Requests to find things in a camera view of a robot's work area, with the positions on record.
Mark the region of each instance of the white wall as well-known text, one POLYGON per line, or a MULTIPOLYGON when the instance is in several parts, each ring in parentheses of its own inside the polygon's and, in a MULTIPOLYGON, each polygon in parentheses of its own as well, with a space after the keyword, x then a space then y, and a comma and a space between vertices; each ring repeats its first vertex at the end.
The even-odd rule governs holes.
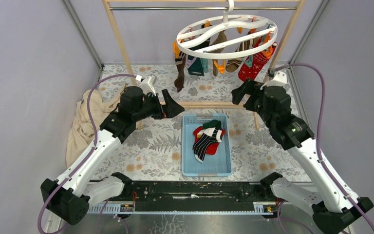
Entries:
MULTIPOLYGON (((298 62, 316 65, 325 76, 324 153, 345 181, 374 203, 374 1, 331 1, 298 62)), ((295 75, 316 125, 320 81, 307 68, 295 68, 295 75)), ((374 208, 369 216, 374 222, 374 208)), ((356 234, 372 232, 363 218, 354 228, 356 234)))
POLYGON ((97 68, 61 1, 0 0, 0 234, 36 234, 40 185, 65 168, 97 68))
MULTIPOLYGON (((79 18, 84 25, 94 47, 104 63, 122 63, 121 53, 112 33, 101 0, 72 0, 79 18)), ((294 53, 303 33, 321 0, 308 0, 288 44, 284 48, 281 61, 288 61, 294 53)), ((121 2, 112 6, 223 6, 216 2, 121 2)), ((235 6, 295 6, 295 3, 278 2, 235 2, 235 6)), ((234 11, 233 14, 250 14, 267 17, 279 28, 278 41, 292 15, 291 11, 234 11)), ((172 43, 181 29, 196 21, 221 16, 221 11, 115 11, 127 52, 132 63, 173 62, 172 43)), ((237 31, 228 30, 229 39, 238 37, 237 31)))

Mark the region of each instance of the basket handle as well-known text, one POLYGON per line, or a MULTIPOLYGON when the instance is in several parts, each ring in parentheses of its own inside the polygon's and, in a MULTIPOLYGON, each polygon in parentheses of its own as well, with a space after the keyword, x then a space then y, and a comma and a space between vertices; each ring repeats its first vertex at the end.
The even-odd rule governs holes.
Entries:
POLYGON ((196 114, 197 118, 213 118, 213 114, 196 114))

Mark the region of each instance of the wooden frame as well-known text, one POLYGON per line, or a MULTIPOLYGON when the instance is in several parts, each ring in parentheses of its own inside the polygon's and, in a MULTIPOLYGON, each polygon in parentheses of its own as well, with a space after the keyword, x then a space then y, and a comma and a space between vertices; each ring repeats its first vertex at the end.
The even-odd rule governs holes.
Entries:
MULTIPOLYGON (((286 26, 286 29, 284 30, 283 36, 279 42, 279 45, 273 55, 272 61, 270 63, 269 69, 274 68, 276 66, 276 63, 282 53, 283 46, 287 43, 290 33, 293 30, 293 27, 295 26, 296 20, 298 19, 301 9, 303 8, 303 5, 306 0, 235 0, 237 2, 296 2, 297 5, 295 7, 295 10, 293 10, 293 14, 291 18, 289 19, 289 22, 286 26)), ((112 32, 114 33, 115 40, 117 41, 118 47, 120 48, 121 55, 124 59, 125 66, 127 68, 127 71, 129 74, 134 74, 132 68, 130 59, 128 58, 127 50, 125 48, 124 42, 121 37, 121 32, 118 29, 117 21, 115 20, 114 14, 111 9, 110 2, 225 2, 223 0, 102 0, 102 3, 105 8, 105 12, 107 14, 108 20, 110 22, 112 32)), ((268 75, 265 76, 263 82, 267 82, 268 75)), ((131 78, 132 85, 137 85, 137 82, 134 78, 131 78)), ((178 102, 180 105, 182 105, 184 108, 190 108, 190 109, 217 109, 217 108, 224 108, 224 109, 242 109, 243 105, 234 105, 231 102, 210 102, 210 101, 203 101, 203 102, 187 102, 187 101, 180 101, 178 102)), ((254 123, 256 126, 256 129, 260 129, 259 124, 259 118, 256 112, 253 113, 254 116, 254 123)), ((137 128, 141 127, 141 122, 138 123, 137 128)))

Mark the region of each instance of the hanger hook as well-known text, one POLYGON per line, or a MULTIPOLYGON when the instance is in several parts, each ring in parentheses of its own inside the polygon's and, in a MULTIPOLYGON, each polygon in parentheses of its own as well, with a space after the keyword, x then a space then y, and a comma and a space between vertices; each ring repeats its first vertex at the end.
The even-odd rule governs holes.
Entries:
POLYGON ((227 0, 228 1, 228 9, 227 11, 223 11, 223 24, 228 23, 228 13, 232 12, 234 9, 234 0, 227 0))

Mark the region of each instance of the white hanger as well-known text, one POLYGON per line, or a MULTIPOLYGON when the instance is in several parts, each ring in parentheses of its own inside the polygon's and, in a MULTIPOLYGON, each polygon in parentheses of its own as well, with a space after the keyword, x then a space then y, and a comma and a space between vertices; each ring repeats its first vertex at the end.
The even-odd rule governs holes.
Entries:
POLYGON ((263 51, 269 46, 271 46, 276 38, 277 38, 277 26, 276 24, 264 17, 260 16, 253 16, 253 15, 229 15, 228 13, 233 11, 234 8, 234 1, 233 0, 228 0, 229 7, 227 11, 223 11, 223 16, 218 16, 218 17, 212 17, 208 19, 204 19, 198 22, 195 22, 193 24, 190 24, 189 26, 185 27, 182 29, 176 37, 176 43, 180 51, 186 53, 187 55, 191 55, 194 57, 198 58, 204 58, 204 59, 235 59, 235 58, 241 58, 249 55, 256 54, 260 51, 263 51), (216 25, 206 27, 206 28, 201 28, 195 31, 190 31, 191 28, 200 26, 207 23, 207 22, 214 22, 222 20, 221 23, 218 23, 216 25), (208 46, 206 48, 198 49, 198 50, 190 50, 190 48, 200 45, 201 43, 205 42, 207 39, 209 39, 211 36, 218 34, 219 32, 229 29, 229 28, 247 28, 247 29, 254 29, 254 28, 259 28, 265 25, 271 24, 272 27, 255 32, 243 37, 239 37, 236 39, 228 40, 223 43, 219 43, 216 45, 208 46), (224 48, 229 45, 241 43, 243 41, 247 41, 250 39, 258 38, 264 35, 267 35, 269 33, 272 33, 273 36, 271 36, 270 40, 267 43, 264 43, 258 47, 250 47, 248 50, 245 51, 239 51, 239 52, 233 52, 233 53, 219 53, 219 54, 212 54, 210 53, 211 51, 218 50, 221 48, 224 48), (186 38, 192 37, 192 36, 197 36, 193 40, 189 41, 183 41, 186 38))

